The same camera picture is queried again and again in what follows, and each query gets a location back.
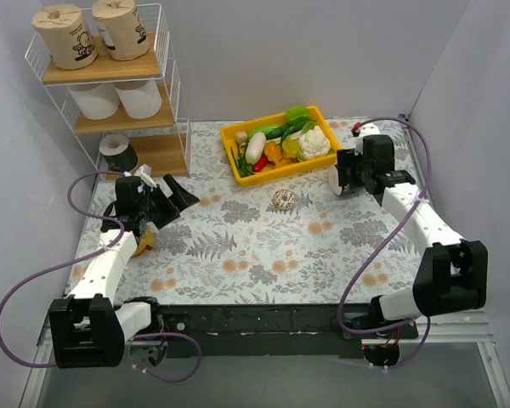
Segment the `black roll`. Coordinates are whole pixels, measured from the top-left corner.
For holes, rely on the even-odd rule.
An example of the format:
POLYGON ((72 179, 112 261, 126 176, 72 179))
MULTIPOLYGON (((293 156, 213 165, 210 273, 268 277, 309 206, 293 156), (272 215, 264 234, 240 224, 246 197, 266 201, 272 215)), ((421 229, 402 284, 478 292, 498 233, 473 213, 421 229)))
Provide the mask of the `black roll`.
MULTIPOLYGON (((129 138, 122 133, 106 134, 99 144, 99 153, 105 159, 108 170, 116 173, 132 173, 138 166, 138 156, 130 144, 129 138)), ((107 174, 108 180, 118 177, 107 174)))
POLYGON ((339 172, 335 166, 328 168, 328 183, 336 196, 340 196, 343 193, 343 187, 339 183, 339 172))

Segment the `white toilet paper roll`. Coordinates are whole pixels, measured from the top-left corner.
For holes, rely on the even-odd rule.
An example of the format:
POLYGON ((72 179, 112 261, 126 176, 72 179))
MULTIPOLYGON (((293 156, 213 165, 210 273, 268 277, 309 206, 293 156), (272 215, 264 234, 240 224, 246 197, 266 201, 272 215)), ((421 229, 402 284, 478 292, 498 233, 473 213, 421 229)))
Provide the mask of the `white toilet paper roll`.
POLYGON ((120 99, 111 82, 70 85, 68 91, 81 113, 89 120, 104 120, 113 116, 120 99))
POLYGON ((162 107, 162 97, 153 79, 114 82, 113 85, 125 111, 133 119, 152 117, 162 107))

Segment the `brown paper roll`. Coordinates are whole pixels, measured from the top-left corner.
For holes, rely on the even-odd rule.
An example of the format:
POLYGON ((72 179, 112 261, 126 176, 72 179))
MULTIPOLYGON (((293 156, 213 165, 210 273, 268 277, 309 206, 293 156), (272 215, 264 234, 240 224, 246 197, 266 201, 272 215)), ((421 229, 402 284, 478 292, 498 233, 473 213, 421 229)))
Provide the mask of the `brown paper roll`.
POLYGON ((58 69, 82 69, 91 65, 99 55, 82 10, 75 4, 40 8, 32 17, 31 25, 58 69))
POLYGON ((149 51, 150 42, 135 1, 96 1, 92 14, 112 59, 134 60, 149 51))

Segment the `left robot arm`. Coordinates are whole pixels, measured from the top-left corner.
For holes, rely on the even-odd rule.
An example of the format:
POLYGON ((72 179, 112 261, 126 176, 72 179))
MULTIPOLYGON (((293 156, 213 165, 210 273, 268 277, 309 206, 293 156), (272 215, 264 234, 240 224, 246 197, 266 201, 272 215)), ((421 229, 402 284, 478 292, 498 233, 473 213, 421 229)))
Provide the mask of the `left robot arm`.
POLYGON ((171 175, 163 178, 170 195, 145 175, 124 174, 115 181, 115 200, 100 219, 98 255, 66 297, 54 300, 48 317, 59 368, 115 367, 135 335, 158 338, 164 320, 157 301, 141 297, 118 304, 120 279, 150 226, 158 230, 199 202, 171 175))

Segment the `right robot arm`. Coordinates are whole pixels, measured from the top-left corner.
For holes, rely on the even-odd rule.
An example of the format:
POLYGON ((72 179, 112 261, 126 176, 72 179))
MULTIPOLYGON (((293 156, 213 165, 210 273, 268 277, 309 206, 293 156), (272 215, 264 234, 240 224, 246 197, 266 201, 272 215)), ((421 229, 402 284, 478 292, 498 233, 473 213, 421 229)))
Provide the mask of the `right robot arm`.
POLYGON ((374 297, 360 327, 346 327, 346 332, 384 338, 421 316, 485 306, 486 246, 449 227, 425 200, 416 180, 406 170, 396 169, 394 142, 388 135, 359 137, 354 148, 339 150, 331 175, 337 194, 350 187, 365 188, 395 217, 421 256, 413 285, 374 297))

